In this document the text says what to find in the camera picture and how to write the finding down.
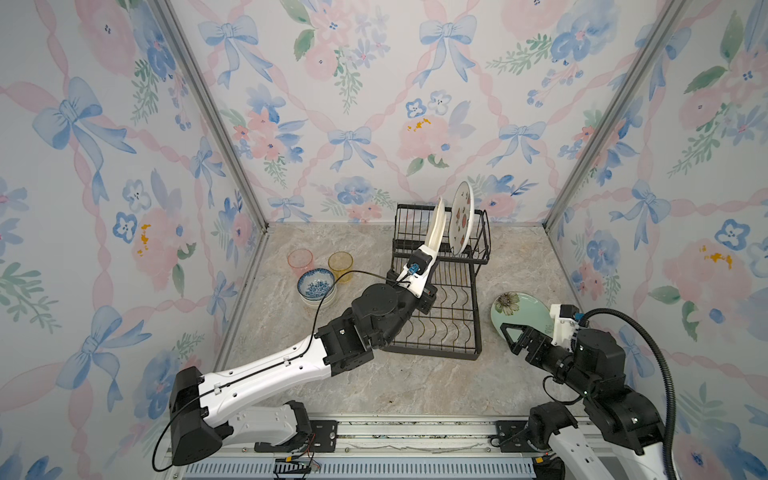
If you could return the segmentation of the green plate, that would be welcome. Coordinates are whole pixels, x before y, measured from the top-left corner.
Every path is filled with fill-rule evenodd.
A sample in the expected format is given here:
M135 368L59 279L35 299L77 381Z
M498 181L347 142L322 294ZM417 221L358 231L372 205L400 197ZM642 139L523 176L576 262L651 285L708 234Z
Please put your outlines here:
M548 336L552 336L554 330L549 308L523 292L509 291L499 295L492 304L490 318L503 340L506 340L503 324L530 326Z

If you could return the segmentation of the cream plate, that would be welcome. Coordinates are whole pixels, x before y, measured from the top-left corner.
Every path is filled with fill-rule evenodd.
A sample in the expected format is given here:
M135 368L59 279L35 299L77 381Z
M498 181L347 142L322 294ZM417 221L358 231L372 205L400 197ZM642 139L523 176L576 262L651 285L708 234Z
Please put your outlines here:
M445 202L440 197L430 217L429 228L425 238L425 246L434 252L438 252L441 246L445 229L445 218Z

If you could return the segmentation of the pink glass cup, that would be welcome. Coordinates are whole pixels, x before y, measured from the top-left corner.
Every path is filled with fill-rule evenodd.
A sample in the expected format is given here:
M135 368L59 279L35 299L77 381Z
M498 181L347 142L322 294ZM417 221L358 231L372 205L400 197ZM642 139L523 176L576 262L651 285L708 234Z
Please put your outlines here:
M298 278L315 268L314 255L306 248L299 248L290 252L287 256L287 263Z

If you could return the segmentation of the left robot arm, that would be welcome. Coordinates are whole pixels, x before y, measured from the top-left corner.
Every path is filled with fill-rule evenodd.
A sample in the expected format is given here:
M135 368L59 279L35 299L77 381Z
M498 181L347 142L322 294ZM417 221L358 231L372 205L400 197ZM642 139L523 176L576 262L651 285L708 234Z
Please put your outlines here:
M301 342L234 369L179 371L169 399L171 464L185 466L217 453L225 444L251 441L273 452L304 447L311 421L303 403L270 409L259 402L304 383L325 380L371 361L389 346L415 312L433 306L437 289L415 295L406 282L368 286L340 316Z

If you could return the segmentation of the white floral plate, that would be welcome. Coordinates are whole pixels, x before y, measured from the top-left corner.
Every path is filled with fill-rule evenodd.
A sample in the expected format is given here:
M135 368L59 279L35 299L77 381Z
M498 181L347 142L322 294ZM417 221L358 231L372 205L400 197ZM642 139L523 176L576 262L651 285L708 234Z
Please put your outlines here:
M454 256L461 255L469 242L474 209L473 189L464 181L459 184L451 206L448 240Z

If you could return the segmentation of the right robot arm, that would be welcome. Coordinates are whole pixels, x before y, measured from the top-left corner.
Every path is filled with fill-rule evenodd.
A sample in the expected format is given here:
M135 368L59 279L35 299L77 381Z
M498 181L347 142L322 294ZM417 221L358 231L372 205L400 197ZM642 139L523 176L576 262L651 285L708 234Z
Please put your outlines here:
M630 479L674 479L674 419L663 421L651 400L626 383L624 350L601 330L582 329L568 350L531 326L504 323L501 332L514 354L578 394ZM523 432L511 442L551 451L577 479L611 479L613 474L588 444L566 405L551 401L530 409Z

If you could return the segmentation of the white blue floral bowl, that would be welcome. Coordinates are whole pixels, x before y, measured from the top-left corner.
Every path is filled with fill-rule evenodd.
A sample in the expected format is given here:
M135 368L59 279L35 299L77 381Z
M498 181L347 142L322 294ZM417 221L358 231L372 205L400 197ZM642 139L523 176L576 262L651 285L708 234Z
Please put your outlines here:
M331 296L335 275L328 269L315 268L305 272L297 282L298 293L307 301L319 301Z

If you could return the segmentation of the yellow glass cup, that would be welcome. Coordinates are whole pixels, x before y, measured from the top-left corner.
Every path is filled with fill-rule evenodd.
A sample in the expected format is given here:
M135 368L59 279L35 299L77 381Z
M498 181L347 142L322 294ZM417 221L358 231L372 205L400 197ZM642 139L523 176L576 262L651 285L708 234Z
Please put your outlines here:
M340 283L351 281L353 274L351 270L354 267L353 256L346 251L337 251L328 258L328 268L332 271L335 279Z

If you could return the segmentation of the black wire dish rack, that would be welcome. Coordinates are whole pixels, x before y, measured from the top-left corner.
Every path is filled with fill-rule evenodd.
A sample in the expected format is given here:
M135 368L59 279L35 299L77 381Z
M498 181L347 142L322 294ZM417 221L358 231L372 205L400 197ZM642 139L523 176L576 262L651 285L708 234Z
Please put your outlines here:
M398 273L410 253L426 239L433 205L398 204L392 240L391 267ZM491 235L486 211L473 214L469 241L452 253L444 234L431 283L436 300L429 313L416 311L385 351L459 360L476 360L482 352L477 274L487 265Z

